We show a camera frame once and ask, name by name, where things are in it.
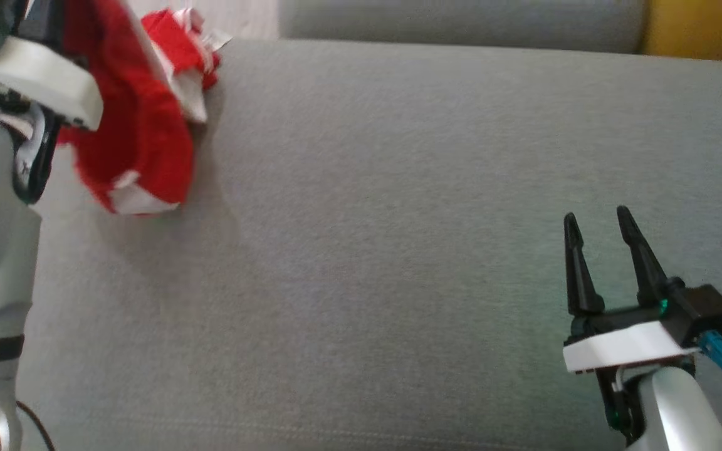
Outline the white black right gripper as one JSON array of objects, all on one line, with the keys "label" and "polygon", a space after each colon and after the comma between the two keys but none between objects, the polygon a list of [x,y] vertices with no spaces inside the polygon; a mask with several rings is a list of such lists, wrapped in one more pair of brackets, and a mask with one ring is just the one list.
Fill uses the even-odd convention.
[{"label": "white black right gripper", "polygon": [[563,346],[568,372],[646,365],[697,352],[693,345],[679,345],[661,322],[664,300],[684,289],[684,280],[667,276],[627,206],[618,206],[616,214],[622,240],[630,249],[640,306],[604,310],[604,298],[594,289],[585,262],[578,221],[574,213],[565,214],[565,279],[572,316]]}]

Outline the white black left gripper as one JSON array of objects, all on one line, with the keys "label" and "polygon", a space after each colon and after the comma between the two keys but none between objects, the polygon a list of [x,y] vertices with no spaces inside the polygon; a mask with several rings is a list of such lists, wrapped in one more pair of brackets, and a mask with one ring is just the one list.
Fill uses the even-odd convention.
[{"label": "white black left gripper", "polygon": [[0,85],[52,110],[77,128],[97,130],[103,100],[86,69],[43,44],[9,36],[0,47]]}]

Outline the red shorts with white stripe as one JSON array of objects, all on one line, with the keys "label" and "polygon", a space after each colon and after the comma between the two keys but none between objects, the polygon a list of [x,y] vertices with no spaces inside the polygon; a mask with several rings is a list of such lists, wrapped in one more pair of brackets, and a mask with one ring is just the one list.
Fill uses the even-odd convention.
[{"label": "red shorts with white stripe", "polygon": [[140,21],[124,0],[68,0],[64,46],[81,57],[103,100],[95,131],[66,127],[83,185],[113,214],[176,209],[193,174],[188,125]]}]

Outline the red jersey with white sleeves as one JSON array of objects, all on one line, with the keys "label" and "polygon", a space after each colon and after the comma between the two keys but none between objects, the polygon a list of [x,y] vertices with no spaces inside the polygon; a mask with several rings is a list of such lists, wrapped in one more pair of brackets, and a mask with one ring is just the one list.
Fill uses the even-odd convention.
[{"label": "red jersey with white sleeves", "polygon": [[232,35],[206,28],[194,8],[153,11],[141,23],[184,118],[203,125],[208,121],[204,94],[217,84],[219,51]]}]

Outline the large grey sofa seat cushion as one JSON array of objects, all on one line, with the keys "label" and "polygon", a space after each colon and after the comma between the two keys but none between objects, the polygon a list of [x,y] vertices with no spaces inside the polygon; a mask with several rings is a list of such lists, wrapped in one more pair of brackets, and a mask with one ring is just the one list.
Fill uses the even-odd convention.
[{"label": "large grey sofa seat cushion", "polygon": [[106,213],[56,155],[18,397],[59,450],[620,451],[565,370],[563,217],[722,293],[722,62],[234,41],[187,202]]}]

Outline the large yellow sofa back cushion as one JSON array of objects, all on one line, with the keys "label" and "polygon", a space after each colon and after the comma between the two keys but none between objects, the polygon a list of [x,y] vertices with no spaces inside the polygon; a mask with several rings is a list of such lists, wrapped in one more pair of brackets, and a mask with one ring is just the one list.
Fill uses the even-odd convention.
[{"label": "large yellow sofa back cushion", "polygon": [[722,60],[722,0],[648,0],[640,51]]}]

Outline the small grey sofa seat cushion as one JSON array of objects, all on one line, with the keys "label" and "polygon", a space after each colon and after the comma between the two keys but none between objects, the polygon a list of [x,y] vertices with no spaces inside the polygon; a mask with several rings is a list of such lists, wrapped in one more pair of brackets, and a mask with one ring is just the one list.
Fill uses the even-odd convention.
[{"label": "small grey sofa seat cushion", "polygon": [[278,0],[282,38],[636,53],[648,0]]}]

